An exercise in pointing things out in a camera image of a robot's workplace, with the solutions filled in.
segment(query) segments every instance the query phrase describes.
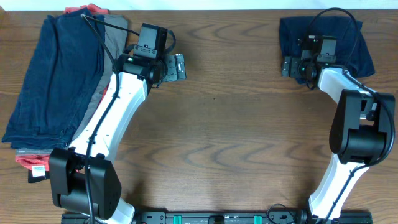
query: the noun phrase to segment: wooden table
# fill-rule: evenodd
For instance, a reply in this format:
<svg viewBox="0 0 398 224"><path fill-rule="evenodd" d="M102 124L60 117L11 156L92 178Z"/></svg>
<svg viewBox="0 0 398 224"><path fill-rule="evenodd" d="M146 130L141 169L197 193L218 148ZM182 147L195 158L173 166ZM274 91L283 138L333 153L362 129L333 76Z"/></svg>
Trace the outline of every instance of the wooden table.
<svg viewBox="0 0 398 224"><path fill-rule="evenodd" d="M116 170L123 198L168 210L303 207L330 160L336 103L280 76L281 17L319 11L119 11L130 28L172 29L187 80L152 90L121 141ZM0 27L0 136L14 109L47 14L6 12ZM397 11L353 11L377 74L361 79L398 96ZM130 35L129 42L137 41ZM0 144L0 222L59 223L50 181L27 183L15 151ZM357 183L345 209L397 223L398 151Z"/></svg>

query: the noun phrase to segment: camera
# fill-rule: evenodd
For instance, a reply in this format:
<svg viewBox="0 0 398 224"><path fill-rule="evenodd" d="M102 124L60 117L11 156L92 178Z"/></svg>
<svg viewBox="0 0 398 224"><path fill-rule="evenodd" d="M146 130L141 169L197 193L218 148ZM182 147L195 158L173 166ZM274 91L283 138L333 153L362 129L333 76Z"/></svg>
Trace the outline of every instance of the camera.
<svg viewBox="0 0 398 224"><path fill-rule="evenodd" d="M286 56L282 76L313 81L323 68L336 63L336 37L310 35L302 42L301 57Z"/></svg>
<svg viewBox="0 0 398 224"><path fill-rule="evenodd" d="M165 48L167 34L173 38L169 48ZM162 82L184 80L187 77L184 55L168 55L175 46L175 36L171 30L142 24L138 43L132 45L132 55L121 55L122 71L137 75L148 82L149 88L156 88Z"/></svg>

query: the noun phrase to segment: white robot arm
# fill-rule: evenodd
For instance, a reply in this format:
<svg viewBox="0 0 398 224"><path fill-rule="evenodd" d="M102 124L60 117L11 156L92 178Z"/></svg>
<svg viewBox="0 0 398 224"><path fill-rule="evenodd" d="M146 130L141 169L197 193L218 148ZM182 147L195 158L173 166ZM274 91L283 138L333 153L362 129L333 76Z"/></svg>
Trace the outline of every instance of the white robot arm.
<svg viewBox="0 0 398 224"><path fill-rule="evenodd" d="M339 102L340 95L343 90L358 90L362 94L369 95L369 92L361 89L346 76L344 76L342 68L323 69L319 77L318 87L321 91L327 93L336 103ZM333 205L333 202L336 200L340 190L343 188L346 182L347 177L350 175L350 172L362 165L364 164L358 162L347 162L346 164L342 164L338 158L338 155L332 154L329 166L322 178L320 185L309 198L311 214L316 215L318 218L326 218L331 206ZM348 197L348 194L361 175L364 174L368 169L369 168L367 167L359 170L351 179L346 190L333 209L329 219L340 217L341 208L344 204L344 201Z"/></svg>
<svg viewBox="0 0 398 224"><path fill-rule="evenodd" d="M138 79L137 75L121 72L119 73L119 79L121 81L119 87L119 98L114 102L110 111L106 115L106 118L97 132L97 136L95 138L96 144L91 148L91 157L96 157L97 154L100 153L105 156L106 160L109 160L112 163L114 163L116 154L118 153L120 140L122 139L133 114L136 112L138 106L146 99L148 94L146 80ZM70 147L76 148L76 153L83 155L86 154L88 139L98 123L98 120L104 113L104 110L112 100L115 88L116 77L115 74L113 74L111 76L108 90L92 119L79 137L70 144ZM103 221L109 224L131 223L133 216L134 207L120 198L112 217Z"/></svg>

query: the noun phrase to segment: dark blue cloth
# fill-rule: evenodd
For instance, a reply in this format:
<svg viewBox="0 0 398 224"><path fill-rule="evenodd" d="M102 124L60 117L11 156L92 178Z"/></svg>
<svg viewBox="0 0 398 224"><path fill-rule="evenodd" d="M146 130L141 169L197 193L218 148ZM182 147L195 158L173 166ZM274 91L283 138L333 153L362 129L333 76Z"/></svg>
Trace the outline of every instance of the dark blue cloth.
<svg viewBox="0 0 398 224"><path fill-rule="evenodd" d="M81 9L44 20L2 142L30 149L69 145L104 67L104 50L81 14L92 16ZM104 38L104 25L90 23Z"/></svg>
<svg viewBox="0 0 398 224"><path fill-rule="evenodd" d="M299 39L303 40L313 17L289 17L280 19L279 42L282 56L301 57L301 46ZM359 29L362 28L362 22L357 21ZM313 23L309 35L329 35L337 38L335 55L336 64L344 65L349 53L353 49L355 42L355 26L349 17L341 16L320 16ZM351 60L347 69L354 77L368 77L375 73L372 58L366 47L362 33L359 32L358 42L356 44Z"/></svg>

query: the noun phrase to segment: white label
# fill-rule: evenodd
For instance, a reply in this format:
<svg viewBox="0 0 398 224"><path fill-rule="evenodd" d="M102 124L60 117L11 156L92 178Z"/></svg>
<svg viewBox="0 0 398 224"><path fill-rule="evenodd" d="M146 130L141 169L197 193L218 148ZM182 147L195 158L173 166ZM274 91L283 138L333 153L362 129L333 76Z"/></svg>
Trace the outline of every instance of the white label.
<svg viewBox="0 0 398 224"><path fill-rule="evenodd" d="M32 166L32 176L33 176L33 177L42 177L42 176L45 176L45 168L44 168L44 165Z"/></svg>

